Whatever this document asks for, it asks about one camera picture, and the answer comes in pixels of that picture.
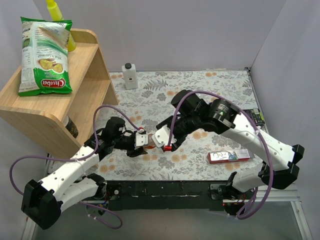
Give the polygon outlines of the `orange soda bottle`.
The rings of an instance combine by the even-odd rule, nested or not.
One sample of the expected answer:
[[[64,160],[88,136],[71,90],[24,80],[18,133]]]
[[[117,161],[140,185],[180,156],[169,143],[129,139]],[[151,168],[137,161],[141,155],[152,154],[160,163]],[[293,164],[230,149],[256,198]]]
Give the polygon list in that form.
[[[147,150],[151,150],[151,149],[154,149],[154,148],[157,147],[156,144],[155,144],[155,142],[154,142],[153,139],[152,139],[152,136],[153,136],[152,133],[149,133],[149,134],[148,134],[148,143],[147,143],[146,146],[144,146],[144,148],[147,149]]]

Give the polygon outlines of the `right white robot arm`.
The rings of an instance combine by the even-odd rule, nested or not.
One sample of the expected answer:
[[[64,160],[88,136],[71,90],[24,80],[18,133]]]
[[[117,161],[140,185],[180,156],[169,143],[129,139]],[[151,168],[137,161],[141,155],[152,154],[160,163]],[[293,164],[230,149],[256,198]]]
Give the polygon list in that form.
[[[262,159],[262,163],[243,172],[233,172],[224,191],[237,199],[260,186],[284,190],[299,175],[297,163],[304,147],[288,145],[259,130],[243,110],[225,99],[207,103],[196,91],[182,90],[172,100],[175,112],[156,126],[152,140],[163,151],[174,152],[186,137],[198,129],[229,138]]]

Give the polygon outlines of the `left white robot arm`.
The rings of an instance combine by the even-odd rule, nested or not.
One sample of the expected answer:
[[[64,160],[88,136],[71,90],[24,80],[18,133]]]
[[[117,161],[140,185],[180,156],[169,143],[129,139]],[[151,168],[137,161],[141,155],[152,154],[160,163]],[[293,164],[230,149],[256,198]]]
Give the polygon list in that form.
[[[74,204],[87,198],[106,199],[106,180],[96,173],[86,172],[114,149],[125,150],[129,157],[143,155],[148,141],[143,128],[127,130],[122,118],[111,117],[69,161],[43,179],[26,184],[21,210],[46,230]]]

